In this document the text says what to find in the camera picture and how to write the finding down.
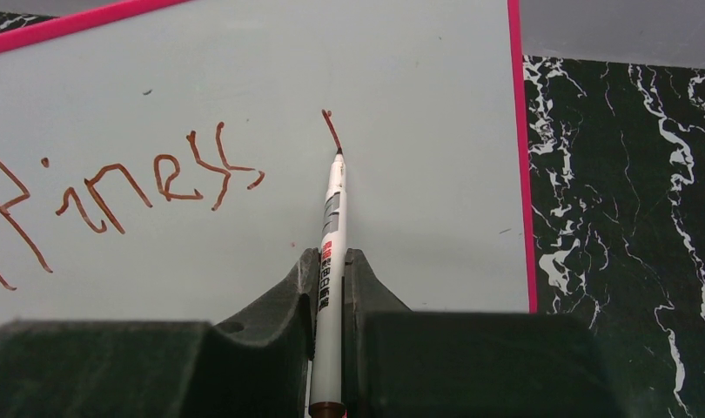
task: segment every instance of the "pink border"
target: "pink border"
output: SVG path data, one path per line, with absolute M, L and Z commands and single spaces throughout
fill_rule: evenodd
M 189 0 L 124 0 L 22 29 L 10 30 L 0 33 L 0 53 L 187 1 Z
M 519 146 L 521 175 L 521 211 L 524 216 L 524 249 L 527 254 L 527 290 L 529 312 L 537 312 L 537 272 L 534 264 L 534 233 L 532 228 L 532 192 L 529 185 L 529 146 L 527 144 L 527 101 L 524 99 L 524 64 L 521 53 L 519 0 L 508 0 L 509 32 L 512 44 L 512 73 L 514 76 L 514 106 L 516 107 L 516 136 Z
M 189 0 L 124 0 L 94 10 L 60 17 L 41 24 L 0 34 L 0 53 L 37 44 L 56 37 L 87 30 L 102 24 L 162 9 Z M 534 264 L 534 234 L 532 229 L 532 194 L 529 186 L 529 153 L 527 146 L 527 104 L 524 99 L 524 76 L 521 54 L 519 0 L 508 1 L 509 32 L 514 77 L 514 105 L 516 110 L 517 140 L 521 176 L 521 204 L 524 217 L 524 247 L 527 254 L 527 288 L 529 312 L 537 312 L 537 283 Z

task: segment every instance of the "black marble with white veins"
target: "black marble with white veins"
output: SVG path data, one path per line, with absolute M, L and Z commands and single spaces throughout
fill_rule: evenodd
M 629 416 L 705 417 L 705 71 L 525 57 L 524 76 L 539 310 L 594 331 Z

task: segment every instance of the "brown marker end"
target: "brown marker end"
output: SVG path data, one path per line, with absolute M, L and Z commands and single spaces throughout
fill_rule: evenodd
M 342 418 L 345 411 L 345 405 L 336 402 L 317 402 L 309 406 L 312 418 Z

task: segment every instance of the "brown handwriting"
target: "brown handwriting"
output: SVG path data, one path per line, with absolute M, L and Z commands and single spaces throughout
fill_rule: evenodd
M 81 199 L 78 197 L 76 194 L 76 190 L 73 187 L 69 187 L 65 189 L 65 192 L 63 193 L 63 205 L 60 206 L 58 210 L 55 211 L 55 214 L 57 216 L 62 215 L 66 209 L 68 209 L 68 198 L 72 198 L 73 201 L 76 203 L 76 208 L 78 209 L 78 213 L 81 214 L 81 218 L 84 219 L 86 224 L 91 228 L 91 230 L 95 233 L 104 233 L 106 232 L 106 224 L 104 221 L 101 221 L 101 227 L 97 227 L 94 225 L 93 222 L 91 222 L 91 219 L 89 218 L 89 215 L 86 214 L 86 210 L 84 209 L 84 206 L 81 205 Z
M 21 195 L 15 197 L 12 200 L 9 200 L 5 202 L 4 204 L 0 204 L 0 214 L 9 222 L 11 227 L 14 228 L 15 231 L 19 234 L 22 239 L 24 239 L 24 242 L 27 243 L 27 246 L 30 247 L 30 250 L 35 254 L 35 257 L 37 257 L 37 261 L 40 262 L 40 266 L 43 268 L 44 271 L 48 273 L 52 273 L 52 270 L 48 266 L 48 263 L 45 261 L 45 257 L 43 257 L 43 254 L 40 253 L 39 248 L 35 245 L 34 242 L 32 242 L 32 239 L 30 239 L 30 236 L 27 235 L 27 233 L 22 229 L 22 227 L 14 220 L 14 218 L 11 217 L 11 214 L 9 213 L 9 208 L 16 205 L 19 202 L 25 201 L 26 199 L 30 198 L 30 191 L 27 190 L 27 187 L 24 186 L 24 184 L 17 178 L 17 176 L 12 173 L 9 168 L 6 167 L 1 161 L 0 161 L 0 170 L 6 174 L 6 176 L 15 184 L 17 185 L 17 188 L 19 188 L 19 191 L 22 193 Z M 0 274 L 0 283 L 4 288 L 8 290 L 16 290 L 16 287 L 10 286 L 9 283 L 4 279 L 2 274 Z
M 135 181 L 135 179 L 132 178 L 132 175 L 130 172 L 127 171 L 126 168 L 124 168 L 123 165 L 121 164 L 110 164 L 110 165 L 105 165 L 102 167 L 101 170 L 97 173 L 96 176 L 94 176 L 93 179 L 84 179 L 84 183 L 86 184 L 86 188 L 89 189 L 89 193 L 91 194 L 92 198 L 94 198 L 94 201 L 97 202 L 97 205 L 101 208 L 101 210 L 104 212 L 104 215 L 106 218 L 111 222 L 112 225 L 114 225 L 115 228 L 119 231 L 119 233 L 124 233 L 124 228 L 122 227 L 122 224 L 119 223 L 117 220 L 117 217 L 114 216 L 114 213 L 109 209 L 109 207 L 106 205 L 104 202 L 104 198 L 101 197 L 99 192 L 96 189 L 96 184 L 101 180 L 101 178 L 107 173 L 112 170 L 119 170 L 122 175 L 127 179 L 127 181 L 130 183 L 133 189 L 135 189 L 135 192 L 138 194 L 138 196 L 143 200 L 145 205 L 147 207 L 152 207 L 152 203 L 150 203 L 150 200 L 147 199 L 147 196 L 145 196 L 143 189 L 140 188 L 138 183 Z
M 168 176 L 165 180 L 165 185 L 160 177 L 160 162 L 163 160 L 168 160 L 173 163 L 173 173 Z M 165 200 L 171 201 L 171 199 L 182 199 L 182 200 L 201 200 L 204 196 L 198 192 L 198 190 L 193 189 L 193 194 L 176 194 L 171 193 L 171 182 L 178 177 L 181 173 L 181 164 L 178 160 L 169 154 L 159 154 L 152 161 L 152 170 L 155 172 L 155 182 L 158 185 L 158 192 L 165 196 Z
M 204 167 L 205 169 L 211 171 L 211 172 L 218 172 L 220 174 L 223 174 L 225 177 L 222 180 L 222 189 L 219 191 L 219 195 L 217 196 L 217 201 L 214 203 L 214 206 L 211 207 L 213 211 L 216 211 L 221 205 L 222 205 L 222 200 L 225 198 L 225 194 L 227 193 L 227 185 L 230 183 L 230 177 L 232 176 L 232 171 L 240 171 L 240 172 L 253 172 L 256 171 L 256 169 L 251 168 L 251 167 L 242 167 L 239 165 L 230 165 L 227 163 L 227 157 L 225 156 L 225 148 L 222 145 L 222 128 L 225 127 L 224 122 L 219 122 L 217 124 L 217 130 L 214 134 L 214 139 L 217 143 L 217 150 L 219 152 L 219 159 L 222 161 L 222 167 L 217 167 L 215 165 L 210 165 L 204 162 L 203 159 L 201 159 L 201 155 L 198 153 L 198 148 L 196 146 L 196 132 L 191 131 L 190 134 L 186 135 L 186 139 L 189 141 L 189 146 L 191 147 L 191 152 L 193 153 L 193 157 L 196 160 L 196 164 Z M 258 179 L 256 179 L 252 184 L 250 184 L 247 187 L 247 190 L 252 190 L 255 188 L 257 185 L 260 184 L 261 181 L 265 178 L 265 173 L 264 172 L 259 172 Z

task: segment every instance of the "gray wall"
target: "gray wall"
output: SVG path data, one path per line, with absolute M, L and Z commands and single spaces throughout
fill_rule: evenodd
M 60 16 L 111 1 L 0 0 L 0 10 Z M 705 0 L 522 0 L 521 21 L 528 55 L 705 68 Z

